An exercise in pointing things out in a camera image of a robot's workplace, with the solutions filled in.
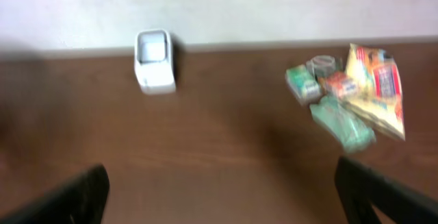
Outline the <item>small orange snack box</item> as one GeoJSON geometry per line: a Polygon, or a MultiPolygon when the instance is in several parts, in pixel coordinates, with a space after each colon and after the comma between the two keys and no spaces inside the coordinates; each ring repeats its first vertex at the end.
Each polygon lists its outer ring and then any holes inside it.
{"type": "Polygon", "coordinates": [[[355,95],[359,91],[359,85],[356,81],[344,72],[334,72],[328,77],[321,78],[320,83],[325,92],[338,99],[355,95]]]}

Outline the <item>dark green balm box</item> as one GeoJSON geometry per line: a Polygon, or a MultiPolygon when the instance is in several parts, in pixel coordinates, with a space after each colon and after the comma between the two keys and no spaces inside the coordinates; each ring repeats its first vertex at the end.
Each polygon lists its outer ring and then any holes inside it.
{"type": "Polygon", "coordinates": [[[329,77],[334,72],[343,71],[343,60],[330,55],[317,55],[305,63],[309,73],[315,77],[329,77]]]}

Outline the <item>teal snack pack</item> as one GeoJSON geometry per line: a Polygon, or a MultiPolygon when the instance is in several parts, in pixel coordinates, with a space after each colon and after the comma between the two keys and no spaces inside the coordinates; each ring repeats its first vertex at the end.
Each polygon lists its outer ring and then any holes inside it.
{"type": "Polygon", "coordinates": [[[314,121],[334,136],[345,152],[361,151],[376,142],[373,129],[344,108],[339,99],[327,95],[309,108],[314,121]]]}

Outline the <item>white barcode scanner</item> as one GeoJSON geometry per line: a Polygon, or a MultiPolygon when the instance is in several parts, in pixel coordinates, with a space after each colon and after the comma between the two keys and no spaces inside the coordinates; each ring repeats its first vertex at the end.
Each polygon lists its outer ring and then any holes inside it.
{"type": "Polygon", "coordinates": [[[146,95],[176,91],[173,43],[165,29],[140,32],[134,47],[134,73],[146,95]]]}

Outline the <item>small teal snack box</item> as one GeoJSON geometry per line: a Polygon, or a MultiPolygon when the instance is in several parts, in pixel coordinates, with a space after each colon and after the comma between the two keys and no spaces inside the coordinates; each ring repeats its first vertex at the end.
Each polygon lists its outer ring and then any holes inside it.
{"type": "Polygon", "coordinates": [[[301,105],[307,105],[322,96],[322,89],[305,65],[299,65],[285,72],[285,80],[301,105]]]}

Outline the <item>yellow snack chip bag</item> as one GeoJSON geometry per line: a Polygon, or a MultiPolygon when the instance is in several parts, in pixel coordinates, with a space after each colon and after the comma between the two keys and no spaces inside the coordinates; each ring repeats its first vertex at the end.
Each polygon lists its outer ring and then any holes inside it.
{"type": "Polygon", "coordinates": [[[359,92],[343,104],[380,132],[405,139],[403,96],[394,57],[383,49],[350,45],[345,74],[359,92]]]}

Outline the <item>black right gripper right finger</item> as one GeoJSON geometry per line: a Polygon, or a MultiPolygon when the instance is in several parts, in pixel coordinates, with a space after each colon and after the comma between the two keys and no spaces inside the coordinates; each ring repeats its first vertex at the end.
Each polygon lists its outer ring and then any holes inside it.
{"type": "Polygon", "coordinates": [[[374,208],[394,223],[437,222],[437,201],[345,156],[338,159],[335,186],[349,223],[380,223],[374,208]]]}

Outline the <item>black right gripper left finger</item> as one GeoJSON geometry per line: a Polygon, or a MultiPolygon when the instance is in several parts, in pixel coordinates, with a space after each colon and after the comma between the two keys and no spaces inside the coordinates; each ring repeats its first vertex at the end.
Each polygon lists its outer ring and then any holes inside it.
{"type": "Polygon", "coordinates": [[[1,218],[3,224],[101,224],[110,181],[102,164],[54,188],[38,199],[1,218]]]}

